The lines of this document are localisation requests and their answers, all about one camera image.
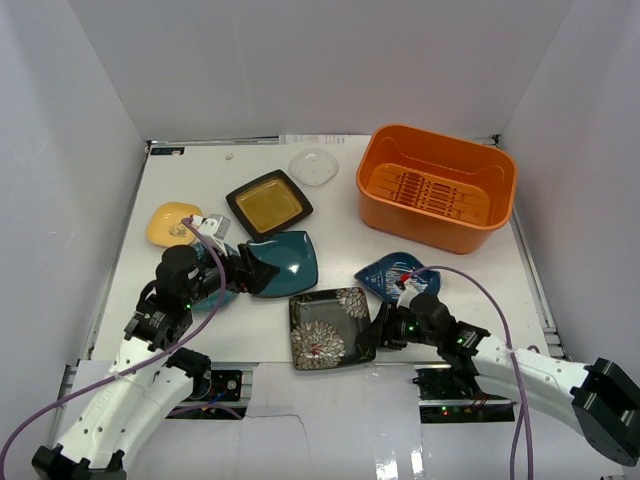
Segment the teal square plate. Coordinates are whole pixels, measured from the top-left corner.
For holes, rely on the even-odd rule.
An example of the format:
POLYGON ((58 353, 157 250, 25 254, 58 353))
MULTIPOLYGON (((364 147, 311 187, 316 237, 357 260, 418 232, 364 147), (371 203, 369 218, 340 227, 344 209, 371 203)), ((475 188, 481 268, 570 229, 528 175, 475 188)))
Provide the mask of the teal square plate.
POLYGON ((290 297, 317 284, 316 253, 306 231, 280 232, 263 242, 250 241, 247 246, 259 261, 279 268, 279 273, 256 297, 290 297))

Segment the black floral square plate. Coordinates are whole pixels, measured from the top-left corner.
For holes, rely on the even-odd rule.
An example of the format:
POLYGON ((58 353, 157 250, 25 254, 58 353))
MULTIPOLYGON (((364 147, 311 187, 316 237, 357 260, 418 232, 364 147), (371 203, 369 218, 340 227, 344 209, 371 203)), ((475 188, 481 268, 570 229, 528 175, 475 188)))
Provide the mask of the black floral square plate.
POLYGON ((376 349, 358 341, 371 324, 360 287, 302 293, 289 298, 289 338, 294 368, 322 371, 372 362, 376 349))

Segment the teal scalloped round plate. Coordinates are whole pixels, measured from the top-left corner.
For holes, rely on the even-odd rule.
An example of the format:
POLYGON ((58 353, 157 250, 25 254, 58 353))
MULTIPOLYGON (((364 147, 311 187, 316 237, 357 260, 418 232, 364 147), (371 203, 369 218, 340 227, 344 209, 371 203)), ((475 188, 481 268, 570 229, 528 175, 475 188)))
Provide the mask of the teal scalloped round plate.
MULTIPOLYGON (((208 250, 205 248, 205 246, 201 242, 192 244, 192 247, 196 251, 199 261, 208 261, 209 263, 214 264, 210 253, 208 252, 208 250)), ((225 291, 225 293, 224 293, 224 296, 223 296, 222 306, 225 306, 225 305, 229 304, 237 296, 238 296, 237 292, 234 292, 234 291, 231 291, 230 289, 227 289, 225 291)), ((207 312, 210 312, 215 307, 215 305, 217 304, 218 298, 219 298, 219 292, 218 291, 213 292, 207 298, 205 298, 205 299, 201 300, 200 302, 196 303, 195 305, 193 305, 192 306, 192 311, 195 312, 195 313, 207 313, 207 312)))

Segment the dark blue patterned plate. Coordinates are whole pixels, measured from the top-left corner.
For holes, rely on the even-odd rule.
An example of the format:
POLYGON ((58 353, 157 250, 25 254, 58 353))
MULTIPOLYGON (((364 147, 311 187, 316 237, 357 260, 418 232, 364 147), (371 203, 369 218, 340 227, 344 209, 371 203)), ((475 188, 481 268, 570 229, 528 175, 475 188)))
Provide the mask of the dark blue patterned plate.
MULTIPOLYGON (((365 266, 354 278, 383 302, 396 304, 400 289, 396 283, 404 276, 423 268, 423 263, 407 252, 393 252, 365 266)), ((437 271, 423 271, 409 279, 418 291, 438 295, 442 286, 441 275, 437 271)))

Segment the black square amber plate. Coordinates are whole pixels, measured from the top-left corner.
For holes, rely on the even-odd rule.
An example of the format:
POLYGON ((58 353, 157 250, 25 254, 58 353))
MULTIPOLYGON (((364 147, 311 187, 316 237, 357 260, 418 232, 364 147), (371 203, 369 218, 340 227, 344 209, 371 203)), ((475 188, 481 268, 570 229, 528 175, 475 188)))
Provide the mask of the black square amber plate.
POLYGON ((301 189, 280 169, 236 188, 225 199, 241 226, 256 242, 287 230, 314 211, 301 189))

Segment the yellow small square plate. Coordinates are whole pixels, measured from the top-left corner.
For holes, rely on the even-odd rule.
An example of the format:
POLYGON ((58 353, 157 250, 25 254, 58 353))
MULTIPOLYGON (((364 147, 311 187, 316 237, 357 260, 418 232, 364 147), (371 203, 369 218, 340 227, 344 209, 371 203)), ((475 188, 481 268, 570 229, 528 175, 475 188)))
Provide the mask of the yellow small square plate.
POLYGON ((196 205, 181 202, 168 202, 161 205, 156 209, 147 226, 148 241, 163 248, 190 245, 195 236, 182 220, 193 215, 202 215, 202 210, 196 205))

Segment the clear glass small plate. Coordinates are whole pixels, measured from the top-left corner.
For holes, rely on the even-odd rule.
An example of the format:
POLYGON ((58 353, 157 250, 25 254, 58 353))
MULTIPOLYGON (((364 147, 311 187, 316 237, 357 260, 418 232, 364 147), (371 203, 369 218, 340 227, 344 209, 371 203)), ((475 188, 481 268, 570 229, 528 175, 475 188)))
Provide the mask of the clear glass small plate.
POLYGON ((335 156, 320 148, 308 148, 289 162, 291 177, 304 186, 319 187, 332 180, 339 172, 335 156))

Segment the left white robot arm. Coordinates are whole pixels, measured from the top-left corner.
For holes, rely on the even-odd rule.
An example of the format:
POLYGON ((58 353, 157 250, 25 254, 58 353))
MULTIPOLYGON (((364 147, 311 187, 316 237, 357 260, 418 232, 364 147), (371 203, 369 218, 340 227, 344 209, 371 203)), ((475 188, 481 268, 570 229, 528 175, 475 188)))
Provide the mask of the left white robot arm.
POLYGON ((280 270, 247 247, 223 255, 204 245, 168 248, 142 290, 108 376, 53 447, 32 466, 42 479, 123 479, 159 424, 182 402, 212 391, 211 360, 184 346, 192 308, 211 295, 260 293, 280 270))

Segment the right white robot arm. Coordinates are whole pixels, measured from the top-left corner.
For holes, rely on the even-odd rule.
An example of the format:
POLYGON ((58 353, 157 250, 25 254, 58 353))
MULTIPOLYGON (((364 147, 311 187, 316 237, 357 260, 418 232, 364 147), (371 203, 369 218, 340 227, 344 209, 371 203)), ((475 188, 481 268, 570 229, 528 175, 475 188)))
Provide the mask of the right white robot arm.
POLYGON ((572 428, 605 458, 627 467, 638 463, 639 387, 610 360, 582 364, 513 350, 487 330, 456 320, 427 293, 383 304, 357 341, 392 350, 433 346, 459 396, 510 399, 572 428))

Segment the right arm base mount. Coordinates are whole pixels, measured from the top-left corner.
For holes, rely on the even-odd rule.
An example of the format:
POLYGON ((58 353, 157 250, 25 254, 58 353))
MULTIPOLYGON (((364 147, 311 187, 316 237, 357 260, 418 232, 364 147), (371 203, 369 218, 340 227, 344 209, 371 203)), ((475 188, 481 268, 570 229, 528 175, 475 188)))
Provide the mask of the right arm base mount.
POLYGON ((512 401, 457 386, 448 367, 417 369, 413 383, 418 388, 424 425, 515 421, 512 401))

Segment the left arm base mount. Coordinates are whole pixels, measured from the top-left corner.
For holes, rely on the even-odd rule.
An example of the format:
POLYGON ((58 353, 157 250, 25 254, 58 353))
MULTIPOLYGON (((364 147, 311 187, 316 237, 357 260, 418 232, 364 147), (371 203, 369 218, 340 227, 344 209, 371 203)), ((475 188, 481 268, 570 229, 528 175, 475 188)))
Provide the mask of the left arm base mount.
POLYGON ((194 378, 186 401, 237 403, 242 398, 243 377, 241 370, 208 370, 194 378))

